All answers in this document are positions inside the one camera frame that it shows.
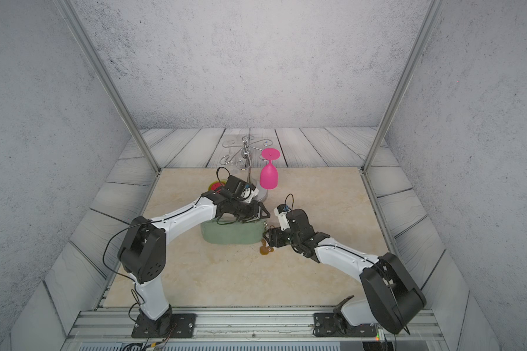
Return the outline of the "green fabric pouch bag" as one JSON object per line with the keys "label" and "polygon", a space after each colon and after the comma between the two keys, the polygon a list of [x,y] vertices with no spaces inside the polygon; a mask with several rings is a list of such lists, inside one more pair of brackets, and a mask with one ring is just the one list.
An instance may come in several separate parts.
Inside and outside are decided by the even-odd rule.
{"label": "green fabric pouch bag", "polygon": [[250,245],[262,240],[266,225],[266,220],[218,224],[214,219],[201,224],[201,234],[203,239],[210,244]]}

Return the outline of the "brown white plush keychain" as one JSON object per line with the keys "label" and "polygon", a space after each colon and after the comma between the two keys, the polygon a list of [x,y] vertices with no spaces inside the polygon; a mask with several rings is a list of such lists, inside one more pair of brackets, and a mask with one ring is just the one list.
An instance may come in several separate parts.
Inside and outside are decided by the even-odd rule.
{"label": "brown white plush keychain", "polygon": [[268,255],[269,253],[275,251],[275,248],[268,241],[269,234],[270,230],[267,230],[262,234],[261,247],[259,249],[261,255]]}

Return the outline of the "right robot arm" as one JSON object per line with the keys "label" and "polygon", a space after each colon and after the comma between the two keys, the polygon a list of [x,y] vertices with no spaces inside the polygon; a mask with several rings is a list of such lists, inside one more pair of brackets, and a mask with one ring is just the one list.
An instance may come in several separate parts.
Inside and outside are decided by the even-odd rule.
{"label": "right robot arm", "polygon": [[274,214],[280,226],[263,234],[269,247],[290,246],[296,253],[359,281],[365,292],[365,301],[352,295],[336,305],[329,320],[315,327],[316,336],[350,336],[371,324],[392,334],[409,332],[408,324],[425,308],[427,300],[396,255],[388,252],[375,256],[347,247],[314,230],[301,209],[280,205]]}

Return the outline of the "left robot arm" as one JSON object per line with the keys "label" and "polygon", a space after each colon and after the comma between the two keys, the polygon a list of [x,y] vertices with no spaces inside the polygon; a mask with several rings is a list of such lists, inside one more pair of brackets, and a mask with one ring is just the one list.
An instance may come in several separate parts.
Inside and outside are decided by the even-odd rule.
{"label": "left robot arm", "polygon": [[191,204],[153,219],[136,217],[125,234],[118,258],[134,282],[140,311],[151,321],[170,312],[161,272],[166,246],[179,235],[213,219],[231,215],[235,222],[250,223],[270,218],[256,185],[230,175],[217,190],[209,190]]}

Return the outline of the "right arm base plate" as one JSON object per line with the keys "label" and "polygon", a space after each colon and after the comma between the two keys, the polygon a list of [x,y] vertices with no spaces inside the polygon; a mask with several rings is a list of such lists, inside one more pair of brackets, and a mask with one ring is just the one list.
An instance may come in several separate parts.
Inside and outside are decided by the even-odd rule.
{"label": "right arm base plate", "polygon": [[374,325],[351,326],[339,313],[319,312],[313,315],[313,336],[315,337],[376,338],[377,334]]}

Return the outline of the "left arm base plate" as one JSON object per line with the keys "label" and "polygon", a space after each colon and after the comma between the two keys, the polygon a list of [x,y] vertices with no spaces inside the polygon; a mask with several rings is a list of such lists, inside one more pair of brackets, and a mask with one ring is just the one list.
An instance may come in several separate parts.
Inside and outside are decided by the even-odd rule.
{"label": "left arm base plate", "polygon": [[142,311],[131,333],[133,339],[191,339],[197,314],[163,314],[158,320],[149,319]]}

